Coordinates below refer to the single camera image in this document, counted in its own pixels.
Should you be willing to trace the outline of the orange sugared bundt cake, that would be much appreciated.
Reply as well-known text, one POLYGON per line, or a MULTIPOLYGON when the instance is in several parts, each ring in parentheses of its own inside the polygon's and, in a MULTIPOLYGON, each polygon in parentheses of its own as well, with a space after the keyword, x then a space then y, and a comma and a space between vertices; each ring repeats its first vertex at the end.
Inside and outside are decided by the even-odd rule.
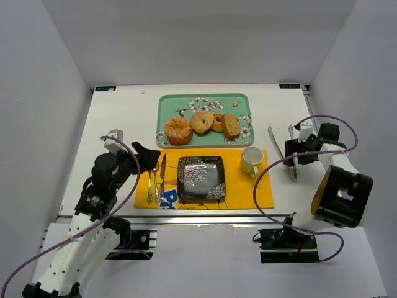
POLYGON ((173 116, 166 121, 164 132, 171 145, 186 145, 193 137, 190 120, 179 116, 173 116))

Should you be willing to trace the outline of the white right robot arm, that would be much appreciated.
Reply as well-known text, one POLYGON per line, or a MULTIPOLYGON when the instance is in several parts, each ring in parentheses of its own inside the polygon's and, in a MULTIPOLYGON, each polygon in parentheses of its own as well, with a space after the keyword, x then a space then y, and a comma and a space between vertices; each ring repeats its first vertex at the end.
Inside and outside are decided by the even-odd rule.
POLYGON ((355 228, 360 223, 373 186, 370 176, 359 173, 339 142, 339 126, 331 123, 320 125, 317 134, 308 124, 291 126, 298 138, 285 142, 285 155, 313 152, 314 155, 295 157, 284 164, 296 168, 296 164, 308 165, 321 162, 325 174, 314 195, 309 209, 291 215, 291 225, 301 233, 320 231, 328 226, 355 228))

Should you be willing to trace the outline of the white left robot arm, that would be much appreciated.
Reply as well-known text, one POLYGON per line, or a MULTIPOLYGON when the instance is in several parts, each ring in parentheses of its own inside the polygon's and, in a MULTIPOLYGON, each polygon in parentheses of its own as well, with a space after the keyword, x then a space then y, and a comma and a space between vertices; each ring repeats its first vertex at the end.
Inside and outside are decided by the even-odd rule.
POLYGON ((130 232, 130 223, 113 213, 117 192, 130 176, 153 170, 161 152, 138 142, 128 147, 114 137, 103 139, 108 152, 94 161, 65 240, 38 281, 25 286, 22 297, 81 297, 96 269, 130 232))

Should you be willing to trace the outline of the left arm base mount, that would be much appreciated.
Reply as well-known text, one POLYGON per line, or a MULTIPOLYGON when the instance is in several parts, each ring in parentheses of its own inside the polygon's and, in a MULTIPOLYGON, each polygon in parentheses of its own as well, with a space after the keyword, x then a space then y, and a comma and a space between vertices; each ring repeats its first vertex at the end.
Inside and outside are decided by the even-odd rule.
POLYGON ((108 260, 148 261, 156 248, 158 229, 149 226, 131 226, 112 252, 107 256, 108 260))

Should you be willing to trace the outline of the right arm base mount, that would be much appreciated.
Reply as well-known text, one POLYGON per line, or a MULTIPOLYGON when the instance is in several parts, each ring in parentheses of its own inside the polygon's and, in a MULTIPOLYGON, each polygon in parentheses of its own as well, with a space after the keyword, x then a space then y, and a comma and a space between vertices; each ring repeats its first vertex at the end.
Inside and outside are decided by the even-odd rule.
POLYGON ((317 263, 319 254, 314 236, 288 227, 261 229, 252 237, 260 244, 262 264, 317 263))

